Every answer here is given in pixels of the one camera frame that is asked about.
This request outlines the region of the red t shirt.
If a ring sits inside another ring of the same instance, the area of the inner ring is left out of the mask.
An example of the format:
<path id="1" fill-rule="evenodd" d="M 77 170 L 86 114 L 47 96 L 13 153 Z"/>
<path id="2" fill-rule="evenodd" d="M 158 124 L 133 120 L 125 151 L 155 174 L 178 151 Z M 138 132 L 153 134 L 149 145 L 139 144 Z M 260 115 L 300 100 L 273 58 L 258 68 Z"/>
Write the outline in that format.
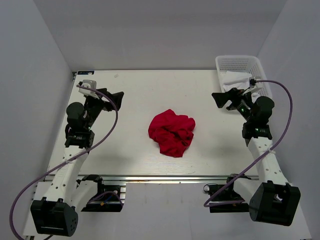
<path id="1" fill-rule="evenodd" d="M 159 152 L 173 158 L 181 158 L 191 145 L 196 122 L 187 115 L 177 115 L 168 109 L 156 115 L 149 127 L 149 137 L 158 143 Z"/>

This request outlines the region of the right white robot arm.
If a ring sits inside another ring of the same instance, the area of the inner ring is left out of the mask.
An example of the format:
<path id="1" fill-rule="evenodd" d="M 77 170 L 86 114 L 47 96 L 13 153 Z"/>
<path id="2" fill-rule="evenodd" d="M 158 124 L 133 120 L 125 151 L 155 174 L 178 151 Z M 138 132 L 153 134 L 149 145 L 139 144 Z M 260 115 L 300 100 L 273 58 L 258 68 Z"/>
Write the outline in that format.
<path id="1" fill-rule="evenodd" d="M 245 119 L 242 137 L 254 161 L 240 173 L 230 176 L 204 205 L 213 208 L 245 203 L 252 221 L 290 226 L 301 192 L 282 173 L 274 151 L 276 145 L 268 125 L 274 101 L 267 96 L 252 101 L 248 90 L 236 88 L 214 92 L 212 97 L 218 108 L 231 102 L 227 110 L 236 110 Z"/>

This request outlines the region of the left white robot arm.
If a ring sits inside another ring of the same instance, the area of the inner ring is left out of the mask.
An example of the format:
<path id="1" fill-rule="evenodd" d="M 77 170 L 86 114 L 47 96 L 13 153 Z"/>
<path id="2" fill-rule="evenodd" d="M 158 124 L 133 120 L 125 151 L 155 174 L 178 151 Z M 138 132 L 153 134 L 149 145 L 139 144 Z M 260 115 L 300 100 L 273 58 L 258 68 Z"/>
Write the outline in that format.
<path id="1" fill-rule="evenodd" d="M 72 102 L 66 108 L 64 154 L 54 178 L 40 200 L 33 200 L 30 212 L 38 234 L 71 237 L 78 225 L 78 213 L 93 199 L 105 196 L 106 187 L 99 175 L 77 181 L 81 167 L 94 143 L 92 126 L 101 111 L 118 112 L 124 92 L 110 93 L 106 88 L 80 86 L 85 102 Z"/>

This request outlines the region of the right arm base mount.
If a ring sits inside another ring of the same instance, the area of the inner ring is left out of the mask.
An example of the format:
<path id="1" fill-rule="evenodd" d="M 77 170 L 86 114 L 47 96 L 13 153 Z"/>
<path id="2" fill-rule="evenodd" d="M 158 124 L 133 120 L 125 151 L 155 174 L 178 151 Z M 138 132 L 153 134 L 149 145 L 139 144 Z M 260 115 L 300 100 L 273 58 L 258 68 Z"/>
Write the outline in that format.
<path id="1" fill-rule="evenodd" d="M 229 187 L 224 189 L 214 199 L 214 203 L 243 200 L 243 198 L 233 190 L 233 186 L 234 186 L 234 184 L 232 183 Z M 211 197 L 215 192 L 217 192 L 222 187 L 223 187 L 223 184 L 208 183 L 203 186 L 203 192 Z M 210 207 L 209 212 L 211 214 L 248 213 L 249 212 L 249 205 L 246 202 L 219 205 L 219 206 L 215 206 L 215 207 Z"/>

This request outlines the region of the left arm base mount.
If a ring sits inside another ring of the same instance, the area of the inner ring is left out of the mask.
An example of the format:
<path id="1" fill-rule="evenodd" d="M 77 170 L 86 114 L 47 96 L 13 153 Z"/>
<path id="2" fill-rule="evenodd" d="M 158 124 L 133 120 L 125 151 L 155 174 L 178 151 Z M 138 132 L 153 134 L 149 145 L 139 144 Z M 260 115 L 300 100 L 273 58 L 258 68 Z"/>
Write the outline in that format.
<path id="1" fill-rule="evenodd" d="M 123 209 L 123 199 L 121 198 L 121 186 L 106 184 L 103 178 L 97 174 L 84 176 L 77 179 L 77 187 L 80 183 L 92 181 L 97 183 L 97 193 L 91 197 L 89 203 L 82 209 L 82 212 L 92 213 L 119 213 Z"/>

